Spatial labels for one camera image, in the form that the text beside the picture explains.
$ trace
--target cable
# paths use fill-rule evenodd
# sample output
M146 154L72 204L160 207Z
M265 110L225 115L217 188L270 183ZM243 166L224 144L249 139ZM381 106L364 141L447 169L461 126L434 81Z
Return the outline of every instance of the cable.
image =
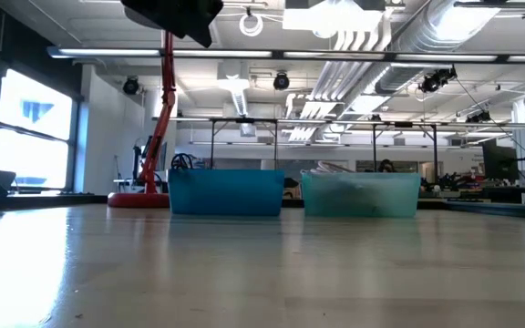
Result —
M278 16L278 17L283 18L280 15L261 15L262 18L266 18L266 19L268 19L270 21L274 21L274 22L278 22L278 23L282 23L283 22L283 20L281 20L281 19L273 18L274 16Z
M171 159L172 169L193 169L193 157L192 155L180 153L176 154Z
M256 19L256 25L254 25L254 27L246 27L246 19L248 19L249 17L254 17ZM263 18L261 17L261 15L259 14L250 14L250 12L248 12L248 14L244 14L241 18L241 21L238 23L238 27L241 29L241 32L245 35L245 36L258 36L262 31L263 31L263 26L264 26L264 23L263 23Z

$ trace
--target security camera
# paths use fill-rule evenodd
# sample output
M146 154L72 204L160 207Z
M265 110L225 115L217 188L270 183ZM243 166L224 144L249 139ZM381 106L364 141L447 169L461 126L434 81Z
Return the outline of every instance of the security camera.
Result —
M127 77L127 82L123 85L123 92L130 96L138 95L141 91L139 77Z
M287 89L289 87L289 77L287 77L287 73L277 73L277 77L274 78L273 87L275 90L279 91Z

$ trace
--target wooden floor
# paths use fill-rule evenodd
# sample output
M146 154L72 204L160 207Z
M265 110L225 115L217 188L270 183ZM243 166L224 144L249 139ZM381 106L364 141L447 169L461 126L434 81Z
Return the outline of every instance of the wooden floor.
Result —
M0 327L525 328L525 220L0 216Z

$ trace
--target metal frame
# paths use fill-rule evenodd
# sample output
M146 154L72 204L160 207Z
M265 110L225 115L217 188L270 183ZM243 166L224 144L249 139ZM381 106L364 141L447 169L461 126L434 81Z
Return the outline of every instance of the metal frame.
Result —
M171 120L186 120L186 121L196 121L196 118L172 118ZM374 121L322 121L322 120L297 120L297 119L277 119L277 118L200 118L200 120L210 121L211 122L211 154L210 154L210 161L211 166L210 169L213 169L213 160L214 160L214 145L215 144L225 144L225 145L232 145L232 142L221 142L216 143L214 141L214 137L222 128L224 128L229 122L235 122L235 123L250 123L254 124L256 122L262 122L262 123L272 123L274 124L274 143L267 143L264 144L264 146L274 146L274 163L275 163L275 169L277 169L277 161L278 161L278 127L281 123L296 123L299 122L304 125L323 125L323 124L329 124L329 123L339 123L339 124L348 124L348 125L370 125L372 128L372 149L374 152L374 172L377 171L377 144L376 140L378 138L378 135L376 134L376 129L378 126L384 126L385 129L388 129L390 127L398 127L398 128L414 128L418 127L420 128L424 133L426 133L432 140L433 140L433 163L434 163L434 171L435 171L435 183L438 184L438 136L437 136L437 130L438 127L503 127L503 128L525 128L525 124L523 123L499 123L499 124L488 124L488 123L456 123L456 122L406 122L406 121L399 121L399 122L391 122L391 121L380 121L380 122L374 122ZM215 129L215 125L217 122L225 122L224 126L219 128L218 130ZM424 129L424 127L431 127L433 130L432 136ZM199 145L204 144L201 142L191 142L191 144ZM288 143L288 144L281 144L281 146L311 146L309 143L305 144L296 144L296 143ZM341 147L351 147L352 145L341 145ZM427 149L428 146L420 146L419 148Z
M278 123L278 119L275 119L275 118L210 118L210 121L211 121L210 169L214 169L214 144L216 144L216 142L214 142L214 138L216 137L218 132L220 132L230 122L234 122L234 123L238 123L238 124L242 124L242 123L254 124L254 123L257 123L257 122L274 124L274 143L267 143L266 145L267 146L271 146L271 145L274 146L274 169L278 169L279 168L279 165L278 165L278 160L279 160L279 139L278 139L278 136L279 136L279 123ZM224 125L221 128L219 128L218 130L216 130L216 122L224 122ZM224 144L231 145L232 143L231 142L225 142Z

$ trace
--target blue plastic bin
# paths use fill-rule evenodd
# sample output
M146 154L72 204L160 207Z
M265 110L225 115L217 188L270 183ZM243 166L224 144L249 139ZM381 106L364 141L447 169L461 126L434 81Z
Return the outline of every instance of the blue plastic bin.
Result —
M284 172L260 169L170 169L174 214L277 216Z
M414 217L416 173L304 173L305 215L322 217Z

